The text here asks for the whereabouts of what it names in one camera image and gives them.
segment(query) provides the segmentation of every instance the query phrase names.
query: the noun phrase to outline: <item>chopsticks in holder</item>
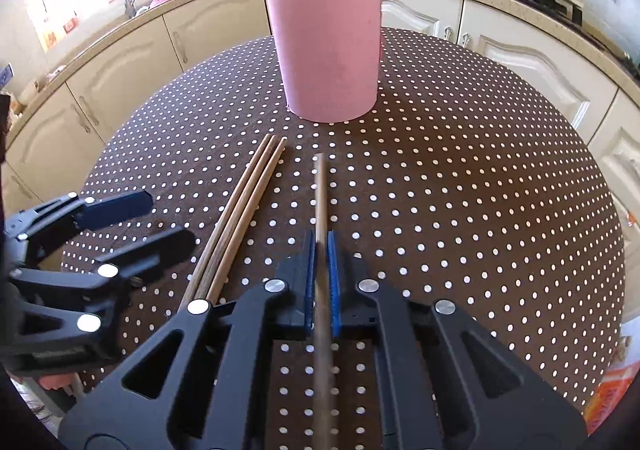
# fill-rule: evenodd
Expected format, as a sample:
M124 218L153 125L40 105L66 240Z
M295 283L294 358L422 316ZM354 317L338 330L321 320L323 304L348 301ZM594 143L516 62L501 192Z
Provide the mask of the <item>chopsticks in holder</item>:
M196 298L196 290L200 285L202 276L206 272L206 267L210 261L210 258L214 253L216 246L218 245L218 241L220 240L220 237L222 236L222 233L225 230L225 227L228 223L229 218L231 217L234 209L236 208L236 203L238 202L238 199L242 195L242 191L247 186L247 183L251 179L251 176L253 175L256 169L256 166L260 161L260 157L262 156L262 153L264 152L265 148L269 144L270 138L271 138L271 134L267 134L264 138L262 138L260 145L258 146L258 148L254 153L254 156L251 158L251 161L244 169L242 176L238 180L236 187L234 188L228 201L226 202L225 209L220 214L220 218L218 219L218 222L216 223L216 226L213 229L213 233L210 235L209 240L207 241L207 244L205 245L204 250L200 255L198 263L196 264L196 268L193 271L193 274L191 275L191 280L189 281L189 285L187 286L187 289L184 292L184 295L182 296L182 300L180 301L180 306L178 307L178 310L181 310L187 307L189 302L191 302L191 300Z
M234 259L236 258L238 249L240 248L242 238L244 237L244 234L249 227L251 218L253 217L255 209L258 207L258 203L260 202L260 199L264 194L265 189L267 188L267 184L271 179L271 175L273 175L273 171L278 164L278 160L280 159L280 156L284 151L286 143L286 138L282 138L280 140L274 153L271 155L269 162L261 171L260 179L258 179L258 182L251 193L251 197L246 203L246 206L242 207L241 209L241 215L238 224L233 230L228 245L224 249L222 260L220 260L220 265L215 272L215 275L211 282L211 286L209 287L209 291L206 295L206 299L212 304L215 304L218 301L218 297L220 296L222 287L225 285L226 277L229 273L229 270L231 269L231 265Z
M327 242L327 190L326 159L324 154L316 157L316 282L314 307L314 423L313 448L330 450L333 398L333 352L331 348L331 316L329 274L326 261Z

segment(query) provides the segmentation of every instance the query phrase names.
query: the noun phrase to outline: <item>cream cabinet door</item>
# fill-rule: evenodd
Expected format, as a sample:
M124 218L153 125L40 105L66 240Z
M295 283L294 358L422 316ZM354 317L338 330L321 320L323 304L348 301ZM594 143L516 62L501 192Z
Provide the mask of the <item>cream cabinet door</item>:
M24 125L6 153L18 177L43 201L78 192L104 148L62 85Z
M640 218L640 109L623 91L618 91L589 150L611 192Z
M20 210L27 210L42 202L7 163L2 165L1 171L2 204L4 205L5 217L10 217Z
M640 316L640 227L635 216L613 195L625 240L625 303L622 321Z
M382 0L382 25L458 40L463 0Z
M508 67L558 109L587 143L616 94L598 68L550 35L465 0L458 43Z
M90 60L67 81L103 141L156 91L182 73L162 17Z
M184 69L271 34L264 0L194 0L165 13L164 21Z

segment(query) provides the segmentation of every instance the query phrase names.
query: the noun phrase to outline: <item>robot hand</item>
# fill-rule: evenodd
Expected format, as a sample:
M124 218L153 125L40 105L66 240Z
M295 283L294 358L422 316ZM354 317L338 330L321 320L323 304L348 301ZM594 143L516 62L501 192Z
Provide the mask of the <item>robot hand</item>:
M145 215L152 207L145 191L100 202L71 193L6 221L0 274L0 362L6 370L39 377L120 360L118 322L131 293L190 256L193 233L174 228L96 257L95 273L38 265L84 229Z

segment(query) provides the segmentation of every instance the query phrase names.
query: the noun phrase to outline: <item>round table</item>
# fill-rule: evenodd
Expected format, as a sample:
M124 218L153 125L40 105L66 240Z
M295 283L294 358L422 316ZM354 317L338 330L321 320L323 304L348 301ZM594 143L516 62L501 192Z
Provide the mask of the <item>round table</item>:
M296 253L314 222L313 156L328 155L330 227L377 278L416 302L449 298L582 409L617 343L622 230L606 182L567 120L500 64L444 40L384 30L378 99L360 119L311 123L287 111L266 37L186 72L105 147L83 196L146 189L151 215L70 242L65 271L185 226L196 253L136 292L129 354L177 310L220 211L267 132L287 149L220 302ZM268 448L311 445L312 346L276 343ZM335 347L340 448L378 448L370 343ZM87 388L109 369L86 372Z

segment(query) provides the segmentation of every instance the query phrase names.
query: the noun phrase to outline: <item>faucet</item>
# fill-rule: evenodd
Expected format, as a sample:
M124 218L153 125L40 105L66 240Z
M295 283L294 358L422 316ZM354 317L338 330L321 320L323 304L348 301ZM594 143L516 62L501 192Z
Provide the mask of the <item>faucet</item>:
M124 14L127 18L133 18L136 16L136 7L134 5L136 0L124 0Z

